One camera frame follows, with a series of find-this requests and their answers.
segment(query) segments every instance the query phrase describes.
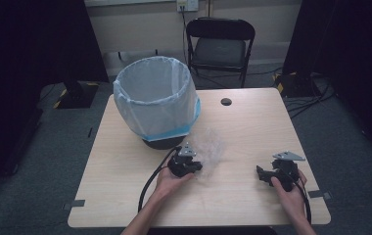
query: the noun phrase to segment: trash can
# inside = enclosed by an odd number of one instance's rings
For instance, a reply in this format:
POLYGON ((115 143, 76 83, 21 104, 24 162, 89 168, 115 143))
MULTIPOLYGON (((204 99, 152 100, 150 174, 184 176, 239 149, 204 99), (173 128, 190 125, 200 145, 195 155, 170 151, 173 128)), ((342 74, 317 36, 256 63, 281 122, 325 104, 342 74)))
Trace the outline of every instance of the trash can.
POLYGON ((134 62, 118 74, 113 85, 122 118, 155 149, 180 144, 201 111, 188 68, 174 58, 134 62))

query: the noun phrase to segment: trash bag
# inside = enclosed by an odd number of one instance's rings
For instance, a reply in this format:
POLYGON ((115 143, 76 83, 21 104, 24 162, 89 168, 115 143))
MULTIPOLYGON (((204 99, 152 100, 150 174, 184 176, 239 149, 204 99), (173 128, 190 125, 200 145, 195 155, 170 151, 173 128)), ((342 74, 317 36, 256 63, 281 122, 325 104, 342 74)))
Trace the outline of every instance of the trash bag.
POLYGON ((173 58, 134 62, 113 85, 119 113, 145 142, 186 136, 201 111, 188 68, 173 58))

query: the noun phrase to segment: light wood tabletop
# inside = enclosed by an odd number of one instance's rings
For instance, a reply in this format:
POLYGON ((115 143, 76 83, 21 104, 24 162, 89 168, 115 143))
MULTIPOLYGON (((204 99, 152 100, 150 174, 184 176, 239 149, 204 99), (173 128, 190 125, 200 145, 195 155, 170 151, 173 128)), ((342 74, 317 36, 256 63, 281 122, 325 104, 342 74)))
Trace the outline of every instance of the light wood tabletop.
MULTIPOLYGON (((307 191, 318 190, 296 131, 274 88, 199 90, 201 114, 188 141, 203 169, 162 207, 153 226, 256 226, 289 224, 275 189, 259 181, 256 166, 272 170, 273 154, 291 151, 307 178, 307 191), (221 100, 229 98, 230 106, 221 100)), ((125 227, 137 213, 140 193, 168 150, 151 149, 126 125, 110 97, 76 200, 71 227, 125 227)), ((144 202, 153 192, 150 185, 144 202)), ((312 224, 327 224, 323 198, 309 199, 312 224)))

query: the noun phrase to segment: electrical box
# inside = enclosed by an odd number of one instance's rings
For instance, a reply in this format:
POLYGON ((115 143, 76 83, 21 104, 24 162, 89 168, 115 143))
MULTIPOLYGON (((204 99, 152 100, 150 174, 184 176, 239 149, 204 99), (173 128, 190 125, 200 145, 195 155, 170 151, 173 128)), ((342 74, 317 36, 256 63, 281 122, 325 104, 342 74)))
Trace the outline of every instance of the electrical box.
POLYGON ((177 12, 197 12, 199 0, 176 0, 177 12))

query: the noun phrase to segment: hand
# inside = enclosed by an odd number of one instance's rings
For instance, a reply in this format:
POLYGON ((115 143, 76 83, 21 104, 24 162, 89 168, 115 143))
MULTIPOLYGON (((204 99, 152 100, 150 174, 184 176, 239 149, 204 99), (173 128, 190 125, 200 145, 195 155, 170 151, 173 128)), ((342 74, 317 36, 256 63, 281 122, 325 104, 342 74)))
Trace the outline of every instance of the hand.
POLYGON ((165 162, 162 171, 159 173, 155 193, 160 193, 162 197, 167 198, 173 194, 180 186, 189 181, 195 174, 188 173, 179 178, 173 175, 167 167, 169 159, 165 162))
MULTIPOLYGON (((305 178, 304 174, 301 170, 299 170, 299 177, 302 181, 299 182, 299 185, 303 188, 307 179, 305 178)), ((293 187, 292 191, 286 192, 281 185, 280 180, 276 177, 271 177, 272 185, 274 185, 275 190, 277 191, 277 195, 280 198, 281 206, 283 207, 284 211, 287 214, 287 217, 295 223, 300 219, 305 219, 304 213, 304 199, 302 192, 296 186, 293 187)))

